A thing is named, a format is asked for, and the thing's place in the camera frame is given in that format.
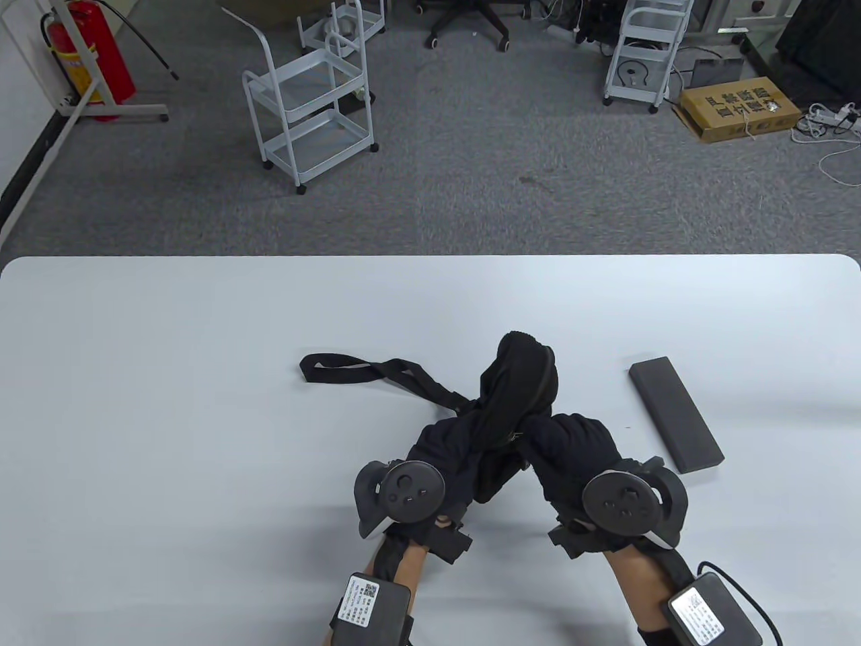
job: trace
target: white cable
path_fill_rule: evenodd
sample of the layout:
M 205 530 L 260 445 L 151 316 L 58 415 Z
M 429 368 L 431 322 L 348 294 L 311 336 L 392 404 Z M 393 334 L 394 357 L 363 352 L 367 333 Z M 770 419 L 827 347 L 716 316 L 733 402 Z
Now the white cable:
M 807 114 L 805 114 L 801 119 L 798 120 L 798 123 L 795 127 L 790 128 L 790 139 L 797 144 L 852 144 L 849 148 L 844 148 L 843 150 L 838 150 L 834 152 L 830 152 L 828 155 L 819 160 L 816 164 L 816 167 L 819 168 L 820 172 L 830 179 L 832 182 L 838 183 L 840 186 L 846 186 L 850 189 L 861 189 L 861 183 L 852 184 L 848 182 L 844 182 L 841 179 L 838 179 L 824 168 L 822 168 L 822 162 L 826 159 L 834 157 L 836 155 L 842 155 L 845 152 L 856 151 L 861 148 L 861 134 L 856 132 L 854 129 L 851 129 L 849 132 L 855 134 L 858 138 L 856 140 L 851 139 L 828 139 L 825 135 L 828 131 L 827 127 L 821 123 L 816 123 L 815 121 L 811 121 L 809 119 L 810 116 L 815 116 L 818 112 L 828 111 L 821 103 L 813 103 L 810 108 L 808 108 Z M 796 137 L 796 132 L 799 134 L 807 135 L 810 139 L 802 140 Z
M 585 1 L 585 0 L 581 0 L 581 2 L 580 2 L 580 6 L 581 6 L 581 7 L 583 6 L 583 2 L 584 2 L 584 1 Z M 556 18 L 556 19 L 558 20 L 558 19 L 562 16 L 562 8 L 563 8 L 563 6 L 564 6 L 564 5 L 565 5 L 564 0 L 554 0 L 554 1 L 550 4 L 550 6 L 548 7 L 548 9 L 547 9 L 547 15 L 546 15 L 546 16 L 543 16 L 543 17 L 541 17 L 541 18 L 533 18 L 532 20 L 533 20 L 534 22 L 543 22 L 543 21 L 545 21 L 545 20 L 550 20 L 550 18 L 551 18 L 551 17 L 554 17 L 554 18 Z M 553 10 L 554 10 L 554 9 L 556 9 L 556 7 L 557 7 L 557 6 L 559 7 L 559 15 L 554 16 L 554 15 L 553 15 Z
M 675 64 L 675 63 L 673 63 L 673 64 L 672 64 L 672 71 L 671 71 L 670 73 L 671 73 L 671 74 L 672 74 L 672 73 L 675 73 L 675 74 L 678 76 L 678 81 L 682 84 L 682 87 L 681 87 L 681 88 L 679 89 L 679 91 L 678 91 L 678 96 L 676 97 L 677 99 L 680 99 L 680 98 L 682 97 L 682 92 L 684 92 L 684 77 L 682 76 L 682 72 L 680 72 L 680 71 L 676 68 L 676 64 Z
M 742 110 L 742 112 L 741 112 L 741 116 L 742 116 L 742 117 L 744 118 L 744 120 L 745 120 L 745 134 L 746 134 L 748 137 L 750 137 L 752 140 L 756 141 L 756 137 L 754 137 L 754 136 L 751 134 L 751 120 L 750 120 L 750 117 L 749 117 L 749 116 L 747 116 L 747 111 L 746 111 L 746 110 Z

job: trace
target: white stand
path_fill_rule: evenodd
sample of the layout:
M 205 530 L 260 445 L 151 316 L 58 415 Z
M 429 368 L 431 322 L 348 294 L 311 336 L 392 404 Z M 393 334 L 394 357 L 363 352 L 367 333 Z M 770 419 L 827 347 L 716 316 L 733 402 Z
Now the white stand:
M 84 95 L 81 96 L 81 100 L 78 102 L 77 106 L 67 105 L 63 102 L 63 99 L 57 100 L 55 96 L 48 91 L 47 87 L 42 83 L 41 77 L 34 71 L 34 76 L 39 81 L 42 86 L 42 91 L 45 92 L 45 96 L 47 96 L 48 101 L 57 106 L 57 111 L 62 115 L 69 118 L 69 121 L 66 122 L 62 131 L 60 131 L 57 140 L 53 143 L 53 146 L 45 153 L 45 157 L 42 159 L 42 163 L 39 165 L 39 168 L 36 170 L 33 178 L 30 180 L 30 184 L 28 184 L 27 188 L 24 190 L 21 198 L 18 200 L 18 203 L 15 205 L 15 208 L 12 209 L 12 213 L 9 214 L 9 218 L 3 223 L 3 227 L 0 228 L 0 247 L 3 246 L 3 243 L 6 242 L 6 239 L 9 237 L 9 234 L 12 232 L 12 228 L 18 222 L 18 219 L 21 217 L 21 213 L 24 212 L 24 209 L 27 207 L 30 198 L 33 197 L 33 193 L 36 191 L 36 188 L 39 186 L 39 183 L 42 181 L 42 178 L 48 172 L 48 169 L 51 168 L 51 164 L 53 164 L 54 160 L 57 158 L 59 154 L 60 148 L 65 143 L 66 138 L 69 136 L 69 132 L 77 123 L 77 120 L 82 116 L 154 116 L 158 115 L 161 117 L 162 121 L 168 120 L 168 111 L 167 106 L 163 103 L 154 103 L 150 105 L 118 105 L 116 100 L 114 99 L 114 95 L 111 93 L 108 84 L 105 83 L 104 76 L 102 76 L 102 70 L 99 69 L 99 65 L 96 63 L 96 57 L 93 55 L 93 52 L 87 47 L 84 42 L 84 37 L 81 35 L 81 31 L 77 28 L 77 24 L 72 19 L 71 14 L 69 13 L 68 7 L 66 7 L 65 0 L 49 0 L 51 7 L 54 11 L 57 12 L 57 16 L 59 16 L 60 21 L 63 23 L 65 30 L 68 32 L 69 37 L 71 38 L 72 43 L 75 45 L 75 50 L 78 55 L 81 57 L 81 63 L 87 68 L 87 72 L 90 73 L 90 78 L 92 82 L 90 83 L 90 87 L 84 92 Z M 21 56 L 25 61 L 28 61 L 28 56 L 23 52 L 15 40 L 15 36 L 12 34 L 9 26 L 3 22 L 3 25 L 6 27 L 6 30 L 9 32 L 9 36 L 12 37 L 12 42 L 15 43 L 15 46 L 18 47 L 18 51 L 21 53 Z M 93 92 L 99 90 L 99 94 L 104 101 L 103 105 L 87 105 L 87 102 L 93 96 Z
M 340 34 L 338 30 L 338 20 L 341 18 L 350 18 L 356 23 L 356 31 L 353 34 L 352 43 L 358 45 L 359 38 L 359 15 L 362 16 L 362 28 L 365 32 L 365 41 L 370 40 L 371 36 L 386 30 L 386 10 L 385 0 L 380 0 L 380 13 L 375 14 L 373 11 L 359 9 L 350 5 L 350 0 L 346 0 L 344 4 L 335 7 L 332 10 L 331 16 L 321 18 L 316 21 L 308 29 L 302 27 L 302 17 L 296 16 L 296 23 L 299 25 L 299 40 L 302 44 L 302 50 L 322 49 L 325 47 L 326 26 L 331 24 L 331 30 Z M 341 43 L 336 41 L 338 56 L 342 55 Z
M 692 8 L 693 0 L 628 0 L 604 82 L 604 105 L 617 97 L 650 103 L 649 112 L 658 111 L 668 92 L 673 62 Z M 637 40 L 662 48 L 638 47 L 633 44 Z M 622 67 L 636 72 L 623 73 Z
M 357 11 L 362 13 L 360 0 L 353 0 Z M 370 148 L 377 152 L 380 147 L 374 142 L 374 126 L 371 121 L 371 101 L 368 87 L 368 61 L 365 57 L 365 33 L 362 22 L 358 23 L 356 42 L 331 31 L 325 37 L 322 49 L 300 56 L 298 59 L 275 67 L 272 51 L 266 36 L 251 23 L 243 20 L 228 9 L 222 10 L 242 22 L 260 40 L 266 57 L 267 74 L 258 76 L 252 71 L 242 73 L 242 85 L 251 124 L 260 148 L 263 168 L 270 170 L 278 166 L 291 176 L 296 192 L 303 195 L 307 189 L 305 182 L 320 173 L 328 171 L 353 155 Z M 337 51 L 333 45 L 337 42 Z M 348 63 L 340 55 L 340 48 L 347 47 L 359 52 L 359 65 Z M 328 83 L 316 86 L 309 76 L 299 82 L 300 87 L 288 87 L 288 82 L 303 75 L 324 69 L 328 73 Z M 308 96 L 298 96 L 303 91 Z M 341 113 L 338 99 L 355 92 L 364 98 L 368 118 L 367 129 Z M 270 140 L 263 140 L 260 124 L 257 121 L 257 106 L 266 108 L 278 117 L 282 132 Z

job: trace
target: fire extinguisher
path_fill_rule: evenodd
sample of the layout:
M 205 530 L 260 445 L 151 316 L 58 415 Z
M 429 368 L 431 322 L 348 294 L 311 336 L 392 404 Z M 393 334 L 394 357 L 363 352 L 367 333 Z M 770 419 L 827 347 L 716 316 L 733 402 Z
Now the fire extinguisher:
M 140 38 L 143 43 L 149 47 L 150 51 L 155 54 L 156 58 L 161 62 L 164 68 L 170 72 L 170 75 L 179 80 L 177 73 L 171 70 L 167 62 L 161 57 L 155 47 L 150 44 L 144 35 L 129 22 L 125 16 L 114 9 L 104 0 L 74 0 L 68 3 L 69 13 L 75 21 L 81 36 L 84 38 L 84 43 L 93 52 L 96 58 L 96 63 L 102 71 L 102 76 L 105 83 L 108 84 L 111 94 L 117 104 L 122 104 L 131 98 L 136 89 L 131 75 L 128 73 L 126 63 L 122 59 L 122 54 L 116 45 L 114 35 L 111 34 L 108 22 L 99 5 L 107 8 L 115 13 L 119 18 Z M 80 55 L 75 49 L 75 45 L 71 40 L 65 26 L 60 21 L 55 11 L 49 11 L 41 19 L 41 32 L 45 44 L 51 50 L 54 60 L 57 61 L 60 69 L 63 72 L 66 80 L 74 89 L 77 99 L 87 91 L 90 87 L 92 79 L 87 68 L 81 60 Z M 90 98 L 90 104 L 104 104 L 99 90 L 93 92 Z M 115 116 L 96 117 L 99 121 L 112 121 Z

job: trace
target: office chair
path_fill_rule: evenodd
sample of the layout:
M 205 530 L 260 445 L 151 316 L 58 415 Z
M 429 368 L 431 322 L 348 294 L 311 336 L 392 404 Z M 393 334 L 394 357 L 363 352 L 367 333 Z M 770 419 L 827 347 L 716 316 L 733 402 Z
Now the office chair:
M 531 0 L 507 0 L 507 2 L 506 0 L 496 0 L 495 3 L 522 4 L 523 8 L 520 10 L 520 17 L 524 20 L 529 20 L 532 17 Z M 424 2 L 422 2 L 422 0 L 418 0 L 416 2 L 415 10 L 417 14 L 424 13 Z M 448 3 L 448 10 L 430 27 L 430 35 L 424 42 L 424 46 L 429 49 L 436 49 L 439 44 L 439 39 L 437 38 L 439 32 L 455 18 L 470 11 L 478 11 L 481 13 L 487 21 L 490 22 L 500 34 L 502 34 L 502 38 L 499 40 L 497 49 L 503 53 L 507 52 L 509 43 L 508 27 L 504 25 L 504 23 L 499 19 L 499 16 L 496 15 L 496 12 L 491 8 L 490 0 L 453 0 L 453 2 Z

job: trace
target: metal shelf cart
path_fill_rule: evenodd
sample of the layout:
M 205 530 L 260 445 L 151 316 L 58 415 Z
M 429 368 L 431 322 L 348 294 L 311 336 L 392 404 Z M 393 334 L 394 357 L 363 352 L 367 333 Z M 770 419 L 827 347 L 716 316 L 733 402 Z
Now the metal shelf cart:
M 385 0 L 380 0 L 379 14 L 375 14 L 373 11 L 367 11 L 366 9 L 363 10 L 361 5 L 354 5 L 355 3 L 351 4 L 350 0 L 345 0 L 344 4 L 340 6 L 336 6 L 335 3 L 332 3 L 331 14 L 316 21 L 307 29 L 302 27 L 302 17 L 296 16 L 296 22 L 299 24 L 299 39 L 302 44 L 302 52 L 305 53 L 308 49 L 322 49 L 325 47 L 327 28 L 331 25 L 331 31 L 340 33 L 338 21 L 342 18 L 348 18 L 356 24 L 356 31 L 353 33 L 353 38 L 351 39 L 353 45 L 358 45 L 359 22 L 362 23 L 362 29 L 364 29 L 365 33 L 364 39 L 366 41 L 369 40 L 371 36 L 386 31 Z M 335 47 L 337 49 L 338 56 L 340 56 L 342 54 L 340 41 L 336 41 Z
M 614 98 L 650 103 L 655 113 L 668 93 L 678 46 L 693 0 L 629 0 L 604 82 L 604 105 Z
M 361 1 L 354 2 L 361 11 Z M 276 68 L 263 32 L 228 9 L 222 10 L 251 28 L 263 45 L 269 72 L 258 76 L 246 70 L 242 73 L 242 85 L 264 168 L 278 166 L 293 178 L 296 192 L 304 195 L 308 180 L 366 148 L 371 152 L 380 149 L 374 142 L 364 27 L 360 22 L 357 43 L 332 31 L 326 36 L 323 49 Z M 358 51 L 361 67 L 333 53 L 331 46 L 335 41 Z M 363 90 L 367 128 L 342 115 L 338 107 L 339 98 L 356 90 Z M 282 132 L 270 140 L 264 141 L 260 134 L 256 105 L 266 108 L 281 122 Z

